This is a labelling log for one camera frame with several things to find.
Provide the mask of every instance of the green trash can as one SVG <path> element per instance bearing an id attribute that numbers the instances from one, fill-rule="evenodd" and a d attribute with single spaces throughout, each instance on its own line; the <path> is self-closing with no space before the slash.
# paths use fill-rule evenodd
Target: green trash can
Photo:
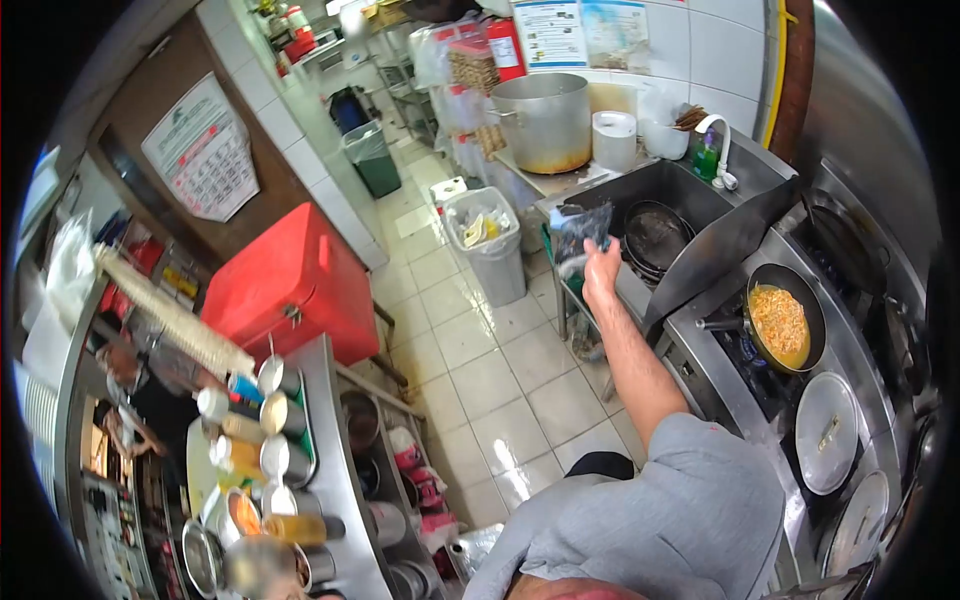
<path id="1" fill-rule="evenodd" d="M 396 171 L 379 121 L 348 132 L 341 145 L 374 198 L 383 198 L 400 188 L 400 173 Z"/>

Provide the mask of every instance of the white tiled wall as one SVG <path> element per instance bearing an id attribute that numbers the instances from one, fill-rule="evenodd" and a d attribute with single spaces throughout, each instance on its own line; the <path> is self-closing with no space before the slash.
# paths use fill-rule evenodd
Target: white tiled wall
<path id="1" fill-rule="evenodd" d="M 656 87 L 677 103 L 701 104 L 719 112 L 734 128 L 753 136 L 771 101 L 775 73 L 765 54 L 776 52 L 776 30 L 769 32 L 776 0 L 648 0 L 650 75 L 588 69 L 570 71 L 589 82 L 632 85 L 637 117 L 645 116 L 644 96 Z M 767 82 L 764 87 L 764 69 Z"/>
<path id="2" fill-rule="evenodd" d="M 273 53 L 242 0 L 204 0 L 196 12 L 240 94 L 327 219 L 370 269 L 385 264 L 373 199 L 340 148 L 320 94 L 296 68 L 283 79 L 276 74 Z"/>

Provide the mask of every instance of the green dish soap bottle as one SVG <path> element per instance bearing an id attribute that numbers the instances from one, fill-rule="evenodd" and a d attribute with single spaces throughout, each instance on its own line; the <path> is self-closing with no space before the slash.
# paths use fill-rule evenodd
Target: green dish soap bottle
<path id="1" fill-rule="evenodd" d="M 704 139 L 693 150 L 693 172 L 700 179 L 710 182 L 717 176 L 720 153 L 713 143 L 713 128 L 707 130 Z"/>

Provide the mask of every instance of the trash can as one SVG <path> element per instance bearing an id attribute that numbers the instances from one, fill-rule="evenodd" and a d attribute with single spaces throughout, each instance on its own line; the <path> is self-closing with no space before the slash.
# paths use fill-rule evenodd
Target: trash can
<path id="1" fill-rule="evenodd" d="M 464 229 L 476 215 L 502 212 L 509 226 L 497 237 L 467 248 Z M 467 258 L 477 275 L 487 302 L 494 308 L 520 300 L 527 294 L 520 258 L 520 222 L 510 203 L 495 187 L 484 187 L 454 196 L 444 203 L 444 228 L 450 243 Z"/>
<path id="2" fill-rule="evenodd" d="M 383 198 L 399 189 L 400 174 L 390 156 L 379 121 L 371 121 L 348 132 L 341 145 L 374 198 Z"/>

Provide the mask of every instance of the fire extinguisher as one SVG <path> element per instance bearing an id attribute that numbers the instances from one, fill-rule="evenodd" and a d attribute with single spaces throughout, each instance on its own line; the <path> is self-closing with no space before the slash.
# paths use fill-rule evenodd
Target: fire extinguisher
<path id="1" fill-rule="evenodd" d="M 487 38 L 490 40 L 493 62 L 496 63 L 497 71 L 500 72 L 501 82 L 507 82 L 527 74 L 527 69 L 523 66 L 523 55 L 520 53 L 520 41 L 516 36 L 516 26 L 512 18 L 494 19 L 487 27 Z"/>

